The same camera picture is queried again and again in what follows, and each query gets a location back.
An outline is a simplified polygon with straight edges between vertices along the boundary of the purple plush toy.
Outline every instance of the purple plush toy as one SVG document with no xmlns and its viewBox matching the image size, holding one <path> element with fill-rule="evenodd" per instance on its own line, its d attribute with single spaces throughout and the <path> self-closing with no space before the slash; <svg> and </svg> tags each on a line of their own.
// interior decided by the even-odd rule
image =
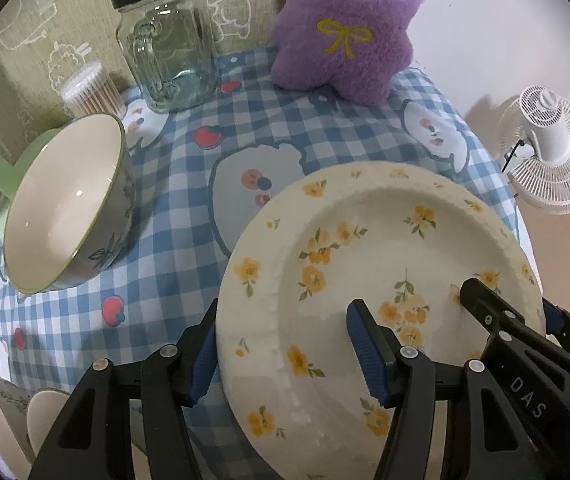
<svg viewBox="0 0 570 480">
<path fill-rule="evenodd" d="M 330 84 L 363 106 L 389 97 L 412 61 L 407 27 L 423 0 L 287 0 L 274 30 L 272 81 L 289 90 Z"/>
</svg>

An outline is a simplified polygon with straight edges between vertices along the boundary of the white ceramic dish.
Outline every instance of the white ceramic dish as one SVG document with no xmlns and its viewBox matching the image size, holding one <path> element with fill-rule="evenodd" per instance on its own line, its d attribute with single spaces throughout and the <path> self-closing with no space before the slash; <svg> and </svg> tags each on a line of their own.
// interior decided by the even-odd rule
<svg viewBox="0 0 570 480">
<path fill-rule="evenodd" d="M 27 407 L 27 430 L 34 453 L 38 454 L 45 442 L 60 410 L 70 398 L 70 394 L 60 390 L 46 389 L 35 393 Z M 147 456 L 134 443 L 132 444 L 132 462 L 136 480 L 150 480 Z"/>
<path fill-rule="evenodd" d="M 108 267 L 132 225 L 135 189 L 123 125 L 83 117 L 46 144 L 8 213 L 8 278 L 33 294 L 83 283 Z"/>
<path fill-rule="evenodd" d="M 458 302 L 472 276 L 544 333 L 526 255 L 462 186 L 413 166 L 356 162 L 277 195 L 233 251 L 216 320 L 225 394 L 258 453 L 285 480 L 372 478 L 392 413 L 369 396 L 347 305 L 363 298 L 403 344 L 461 365 L 486 341 Z M 445 421 L 440 406 L 430 479 L 440 475 Z"/>
<path fill-rule="evenodd" d="M 27 436 L 27 405 L 30 396 L 0 378 L 0 456 L 17 480 L 27 480 L 34 452 Z"/>
<path fill-rule="evenodd" d="M 34 453 L 38 454 L 45 442 L 54 421 L 59 416 L 60 410 L 70 398 L 70 394 L 48 388 L 34 394 L 27 407 L 27 430 Z M 132 462 L 134 464 L 134 478 L 136 480 L 150 480 L 149 463 L 145 455 L 145 441 L 143 436 L 143 418 L 138 412 L 130 413 L 132 431 Z M 199 464 L 203 480 L 215 480 L 209 471 L 203 455 L 192 444 L 196 462 Z"/>
</svg>

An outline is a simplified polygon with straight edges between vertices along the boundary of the blue checkered tablecloth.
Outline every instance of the blue checkered tablecloth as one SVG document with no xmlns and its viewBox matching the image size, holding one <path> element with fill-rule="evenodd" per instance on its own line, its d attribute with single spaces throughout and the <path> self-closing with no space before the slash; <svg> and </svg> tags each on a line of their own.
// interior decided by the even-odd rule
<svg viewBox="0 0 570 480">
<path fill-rule="evenodd" d="M 137 89 L 124 93 L 129 107 L 123 122 L 139 189 L 130 242 L 90 282 L 26 298 L 6 281 L 0 244 L 1 374 L 9 371 L 12 381 L 31 391 L 71 390 L 98 357 L 116 364 L 143 360 L 200 322 L 218 294 L 231 249 L 213 222 L 213 168 L 237 160 L 233 157 L 248 148 L 290 144 L 301 154 L 302 174 L 353 160 L 416 164 L 465 186 L 516 234 L 506 180 L 421 70 L 395 76 L 386 105 L 362 108 L 326 88 L 275 89 L 269 78 L 273 55 L 268 49 L 220 57 L 215 98 L 186 112 L 152 116 Z M 433 155 L 408 133 L 403 120 L 408 102 L 462 136 L 468 148 L 464 170 L 457 173 L 452 160 Z M 217 478 L 277 478 L 236 423 L 218 372 L 185 418 Z"/>
</svg>

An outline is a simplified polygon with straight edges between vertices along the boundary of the cable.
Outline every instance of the cable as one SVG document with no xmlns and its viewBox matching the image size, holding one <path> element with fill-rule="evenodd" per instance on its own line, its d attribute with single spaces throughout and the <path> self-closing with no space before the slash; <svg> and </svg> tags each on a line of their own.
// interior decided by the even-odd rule
<svg viewBox="0 0 570 480">
<path fill-rule="evenodd" d="M 507 166 L 509 166 L 510 164 L 510 160 L 514 157 L 514 155 L 516 155 L 516 150 L 525 145 L 525 141 L 522 139 L 519 139 L 518 142 L 516 144 L 514 144 L 513 149 L 511 150 L 511 153 L 509 156 L 505 157 L 505 165 L 502 167 L 502 170 L 500 170 L 501 173 L 505 173 L 505 170 L 507 169 Z"/>
</svg>

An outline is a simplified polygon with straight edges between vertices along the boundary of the white desk fan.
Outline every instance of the white desk fan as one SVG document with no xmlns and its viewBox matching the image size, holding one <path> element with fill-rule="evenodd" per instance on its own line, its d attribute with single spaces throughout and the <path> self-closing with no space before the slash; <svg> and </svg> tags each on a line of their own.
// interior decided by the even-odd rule
<svg viewBox="0 0 570 480">
<path fill-rule="evenodd" d="M 570 102 L 530 86 L 505 110 L 498 134 L 497 162 L 514 190 L 535 208 L 570 213 Z"/>
</svg>

